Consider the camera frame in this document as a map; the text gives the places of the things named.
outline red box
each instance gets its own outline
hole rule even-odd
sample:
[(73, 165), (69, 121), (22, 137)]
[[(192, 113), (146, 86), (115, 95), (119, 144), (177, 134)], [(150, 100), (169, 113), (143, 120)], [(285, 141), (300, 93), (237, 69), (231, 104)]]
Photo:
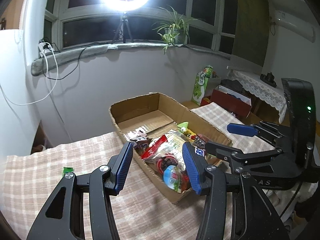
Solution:
[(210, 101), (242, 117), (247, 117), (251, 110), (250, 98), (221, 85), (219, 85), (217, 89), (213, 90)]
[(208, 97), (206, 97), (206, 98), (202, 98), (201, 99), (201, 102), (200, 102), (200, 106), (206, 106), (206, 105), (208, 105), (208, 104), (210, 104), (211, 102), (210, 102), (210, 97), (211, 96), (208, 96)]

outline power strip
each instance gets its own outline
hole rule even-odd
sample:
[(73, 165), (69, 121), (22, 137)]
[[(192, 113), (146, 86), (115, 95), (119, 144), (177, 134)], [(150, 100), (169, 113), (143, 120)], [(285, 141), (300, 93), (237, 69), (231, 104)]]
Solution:
[(38, 48), (40, 50), (40, 57), (43, 57), (44, 56), (44, 50), (46, 49), (45, 46), (48, 47), (48, 45), (46, 45), (44, 42), (40, 42), (38, 44)]

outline air conditioner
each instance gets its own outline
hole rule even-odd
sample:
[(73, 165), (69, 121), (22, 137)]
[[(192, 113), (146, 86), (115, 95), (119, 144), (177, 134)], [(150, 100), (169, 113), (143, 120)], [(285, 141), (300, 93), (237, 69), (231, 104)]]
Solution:
[(314, 43), (316, 31), (314, 27), (304, 20), (283, 11), (275, 11), (276, 25), (282, 26)]

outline lace tablecloth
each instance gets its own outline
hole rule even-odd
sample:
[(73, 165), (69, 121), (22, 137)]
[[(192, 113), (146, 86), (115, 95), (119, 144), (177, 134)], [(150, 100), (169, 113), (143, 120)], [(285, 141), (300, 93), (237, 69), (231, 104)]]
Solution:
[(228, 78), (238, 80), (245, 90), (277, 109), (279, 111), (279, 123), (283, 122), (287, 111), (287, 103), (282, 89), (269, 86), (254, 73), (232, 70)]

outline plant pot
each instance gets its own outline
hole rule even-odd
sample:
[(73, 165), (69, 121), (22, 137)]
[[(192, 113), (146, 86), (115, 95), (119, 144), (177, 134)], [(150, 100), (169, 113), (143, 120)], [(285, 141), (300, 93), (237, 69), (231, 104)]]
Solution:
[[(165, 34), (168, 34), (169, 29), (164, 29)], [(183, 30), (174, 30), (174, 34), (178, 33), (178, 35), (175, 37), (175, 43), (176, 44), (184, 44), (185, 36), (183, 35)]]

